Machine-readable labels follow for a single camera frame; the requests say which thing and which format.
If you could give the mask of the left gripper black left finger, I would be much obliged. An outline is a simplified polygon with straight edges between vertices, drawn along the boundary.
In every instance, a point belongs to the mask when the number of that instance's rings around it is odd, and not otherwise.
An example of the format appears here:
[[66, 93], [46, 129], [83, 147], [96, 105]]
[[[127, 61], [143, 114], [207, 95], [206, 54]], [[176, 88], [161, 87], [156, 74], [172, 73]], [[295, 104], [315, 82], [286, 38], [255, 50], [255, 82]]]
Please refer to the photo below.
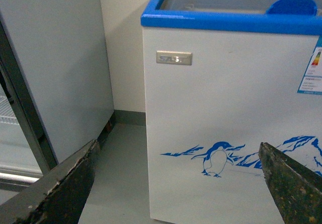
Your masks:
[[100, 145], [91, 140], [1, 204], [1, 223], [78, 223], [95, 180]]

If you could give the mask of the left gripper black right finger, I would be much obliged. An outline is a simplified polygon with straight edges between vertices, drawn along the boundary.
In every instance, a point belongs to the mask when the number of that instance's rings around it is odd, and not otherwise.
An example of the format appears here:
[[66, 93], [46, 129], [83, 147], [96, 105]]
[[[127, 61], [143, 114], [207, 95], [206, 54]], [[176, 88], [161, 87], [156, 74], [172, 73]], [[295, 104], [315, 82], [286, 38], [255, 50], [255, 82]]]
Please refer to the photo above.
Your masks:
[[284, 223], [321, 223], [321, 176], [267, 142], [259, 159]]

